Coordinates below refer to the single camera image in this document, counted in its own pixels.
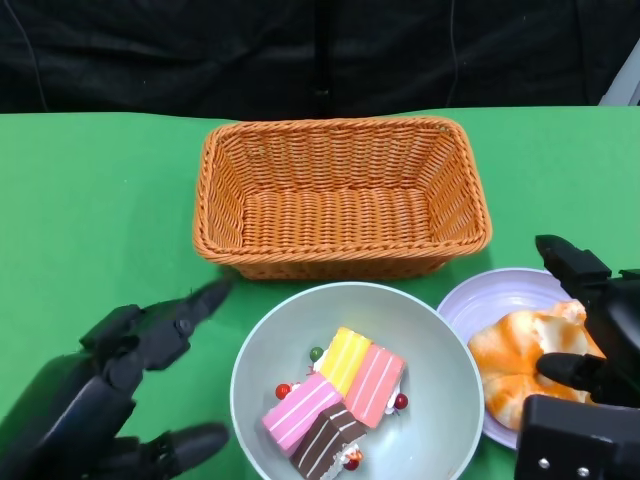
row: brown cake slice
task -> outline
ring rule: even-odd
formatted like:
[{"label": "brown cake slice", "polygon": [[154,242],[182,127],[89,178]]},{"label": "brown cake slice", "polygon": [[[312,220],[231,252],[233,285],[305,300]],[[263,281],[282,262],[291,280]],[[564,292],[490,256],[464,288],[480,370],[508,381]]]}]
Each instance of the brown cake slice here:
[{"label": "brown cake slice", "polygon": [[344,404],[337,403],[318,415],[291,463],[307,480],[331,480],[343,469],[344,453],[366,434]]}]

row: black backdrop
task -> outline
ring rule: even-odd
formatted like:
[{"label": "black backdrop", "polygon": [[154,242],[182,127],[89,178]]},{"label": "black backdrop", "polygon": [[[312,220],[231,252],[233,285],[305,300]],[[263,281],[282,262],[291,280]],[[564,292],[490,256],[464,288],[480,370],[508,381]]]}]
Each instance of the black backdrop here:
[{"label": "black backdrop", "polygon": [[[451,0],[332,0],[332,111],[442,107]],[[640,37],[631,0],[455,0],[451,105],[597,104]],[[316,115],[314,0],[11,0],[51,111]],[[0,111],[41,111],[0,3]]]}]

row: screw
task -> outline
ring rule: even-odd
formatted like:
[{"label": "screw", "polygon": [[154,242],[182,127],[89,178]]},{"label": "screw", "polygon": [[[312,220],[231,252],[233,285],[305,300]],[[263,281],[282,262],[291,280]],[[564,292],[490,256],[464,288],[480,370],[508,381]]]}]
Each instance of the screw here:
[{"label": "screw", "polygon": [[191,333],[191,322],[189,320],[180,320],[178,322],[178,327],[182,330],[182,333]]}]

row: bowl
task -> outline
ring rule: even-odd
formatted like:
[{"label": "bowl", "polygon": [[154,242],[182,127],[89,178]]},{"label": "bowl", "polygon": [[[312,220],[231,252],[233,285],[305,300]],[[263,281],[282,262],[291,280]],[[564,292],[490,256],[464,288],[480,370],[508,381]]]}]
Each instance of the bowl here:
[{"label": "bowl", "polygon": [[484,399],[467,346],[431,307],[371,283],[334,283],[282,302],[251,331],[231,378],[231,416],[247,458],[265,480],[299,480],[261,418],[281,383],[304,381],[315,346],[326,349],[339,327],[372,339],[407,362],[401,391],[409,407],[383,418],[362,444],[365,460],[344,480],[458,478],[482,431]]}]

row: bowl rim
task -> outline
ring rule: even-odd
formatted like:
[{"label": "bowl rim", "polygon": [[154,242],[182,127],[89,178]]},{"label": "bowl rim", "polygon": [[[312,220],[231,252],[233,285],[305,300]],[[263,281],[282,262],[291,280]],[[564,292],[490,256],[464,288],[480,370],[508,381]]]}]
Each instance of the bowl rim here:
[{"label": "bowl rim", "polygon": [[462,341],[462,339],[460,338],[458,333],[451,327],[451,325],[449,325],[449,323],[444,319],[444,317],[440,313],[438,313],[438,311],[436,309],[430,307],[429,305],[424,303],[422,300],[414,297],[413,295],[410,295],[410,294],[408,294],[406,292],[403,292],[402,290],[398,290],[397,288],[388,287],[386,285],[380,285],[380,284],[371,283],[371,282],[333,282],[333,283],[327,283],[325,285],[319,285],[319,286],[313,287],[313,288],[308,288],[306,290],[303,290],[303,291],[301,291],[301,292],[299,292],[299,293],[297,293],[297,294],[295,294],[295,295],[283,300],[278,305],[273,307],[251,329],[251,332],[249,332],[249,335],[247,335],[247,338],[245,338],[245,340],[244,340],[244,342],[242,344],[242,347],[240,348],[240,351],[238,352],[238,355],[236,356],[236,360],[235,360],[235,362],[233,364],[233,372],[231,374],[231,388],[229,389],[229,405],[230,405],[230,412],[231,412],[231,421],[233,422],[233,430],[235,432],[235,436],[238,439],[238,443],[240,444],[240,447],[242,448],[242,451],[243,451],[245,457],[247,457],[247,459],[251,463],[251,466],[258,473],[258,475],[260,475],[264,480],[273,480],[273,479],[271,479],[271,477],[269,477],[269,475],[267,475],[267,473],[264,470],[262,470],[260,465],[258,465],[258,463],[256,462],[255,458],[253,458],[253,455],[249,451],[244,439],[242,438],[242,435],[240,433],[240,429],[239,429],[239,426],[238,426],[238,422],[236,420],[236,412],[235,412],[235,408],[234,408],[234,405],[233,405],[233,393],[234,393],[234,387],[235,387],[235,384],[236,384],[236,375],[238,373],[238,363],[240,361],[240,358],[242,358],[242,355],[244,353],[245,348],[247,348],[249,342],[251,341],[251,338],[253,337],[255,332],[262,326],[262,324],[265,321],[267,321],[267,319],[269,317],[271,317],[271,315],[273,315],[277,310],[279,310],[281,307],[284,307],[289,302],[292,302],[292,301],[298,299],[299,297],[301,297],[303,295],[307,295],[309,293],[313,293],[313,292],[316,292],[318,290],[324,290],[326,288],[346,287],[346,286],[363,286],[363,287],[370,287],[370,288],[378,288],[378,289],[381,289],[381,290],[387,290],[389,292],[393,292],[393,293],[399,294],[399,295],[401,295],[401,296],[403,296],[403,297],[405,297],[405,298],[407,298],[409,300],[413,300],[417,304],[419,304],[422,307],[424,307],[425,309],[429,310],[437,318],[439,318],[440,321],[449,329],[449,331],[454,335],[454,337],[458,340],[458,342],[462,346],[465,354],[467,355],[467,358],[469,359],[469,363],[471,364],[471,367],[473,368],[473,372],[474,372],[475,377],[476,377],[476,387],[478,388],[478,396],[480,398],[480,402],[478,404],[478,412],[477,412],[478,413],[478,425],[476,426],[476,431],[475,431],[475,434],[474,434],[474,437],[473,437],[473,442],[471,444],[471,448],[469,449],[469,453],[467,454],[466,458],[461,462],[460,466],[455,471],[455,473],[453,473],[449,477],[451,480],[457,479],[466,470],[466,468],[469,466],[469,463],[471,463],[471,459],[475,455],[475,452],[476,452],[476,450],[478,448],[478,443],[480,442],[480,436],[482,435],[482,427],[483,427],[483,423],[484,423],[485,405],[484,405],[484,392],[482,390],[482,380],[481,380],[481,377],[480,377],[480,372],[478,370],[478,366],[476,365],[476,362],[473,359],[473,355],[471,355],[471,351],[469,350],[469,347]]}]

